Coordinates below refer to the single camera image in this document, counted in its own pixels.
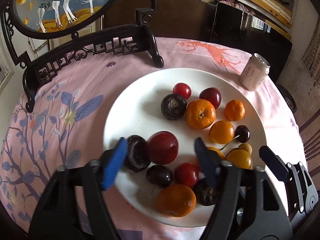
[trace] tablecloth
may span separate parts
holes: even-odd
[[[256,92],[249,92],[239,82],[249,53],[200,41],[156,40],[164,68],[201,69],[230,82],[259,113],[268,146],[275,154],[285,163],[302,161],[307,166],[293,114],[270,78]],[[81,167],[100,157],[103,127],[113,102],[128,85],[153,71],[158,69],[147,52],[89,55],[64,67],[39,89],[33,113],[25,110],[26,96],[21,95],[0,155],[0,200],[13,221],[28,231],[37,201],[58,165]],[[266,172],[287,209],[283,183],[268,168]],[[76,191],[83,229],[90,232],[82,190]],[[149,219],[114,187],[103,195],[122,239],[198,239],[204,230]]]

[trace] can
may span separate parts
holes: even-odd
[[[256,91],[268,76],[270,64],[264,57],[254,53],[240,75],[241,83],[250,91]]]

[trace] oval frame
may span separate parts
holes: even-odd
[[[62,31],[57,31],[57,32],[52,32],[52,33],[39,33],[30,27],[25,26],[18,14],[17,14],[17,9],[16,9],[16,3],[15,0],[11,0],[9,4],[9,10],[10,10],[10,16],[11,16],[11,21],[14,27],[22,33],[23,35],[33,38],[33,39],[38,39],[38,40],[50,40],[50,39],[55,39],[59,37],[63,37],[72,33],[75,33],[84,27],[88,26],[90,23],[96,21],[98,18],[100,18],[105,12],[107,12],[110,7],[116,2],[117,0],[108,0],[107,3],[102,6],[102,8],[97,11],[94,15],[90,16],[88,19],[84,20],[83,22],[74,25],[68,29],[62,30]]]

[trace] white plate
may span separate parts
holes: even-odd
[[[241,121],[232,122],[232,124],[235,128],[241,124],[249,128],[253,165],[265,167],[259,158],[258,150],[262,145],[267,145],[266,135],[254,107],[239,90],[224,79],[205,71],[189,68],[159,70],[128,86],[114,102],[108,114],[103,134],[104,150],[113,148],[120,137],[127,138],[132,134],[137,134],[148,140],[158,131],[169,131],[177,137],[179,142],[177,158],[167,165],[173,171],[180,163],[194,161],[194,141],[197,137],[201,137],[207,146],[221,148],[222,145],[210,141],[209,128],[194,130],[188,126],[184,117],[177,121],[169,121],[163,117],[160,109],[161,101],[166,95],[172,93],[172,88],[179,82],[191,87],[192,94],[187,100],[188,103],[198,99],[200,92],[206,88],[217,87],[219,89],[222,102],[216,110],[216,121],[226,120],[224,107],[227,102],[233,99],[242,101],[245,115]],[[238,145],[237,142],[230,143],[223,153],[228,153]],[[154,186],[147,182],[145,175],[146,170],[136,174],[121,170],[116,177],[116,188],[134,208],[167,225],[200,227],[207,224],[213,206],[204,207],[197,204],[189,215],[182,218],[168,217],[159,213],[156,208],[156,197],[160,189],[157,188],[152,193]]]

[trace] orange deer print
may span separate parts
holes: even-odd
[[[206,48],[207,51],[211,54],[212,59],[215,60],[215,62],[218,65],[222,65],[225,67],[229,67],[231,69],[233,69],[234,71],[236,71],[238,74],[240,74],[241,72],[239,72],[236,68],[234,68],[234,65],[237,65],[240,63],[240,61],[238,63],[233,63],[228,61],[222,53],[224,54],[228,54],[225,51],[228,49],[218,49],[217,47],[211,45],[211,44],[207,44],[207,43],[201,43],[200,41],[178,41],[177,44],[179,44],[182,47],[192,47],[192,49],[183,49],[184,51],[193,51],[195,50],[197,47],[203,47]]]

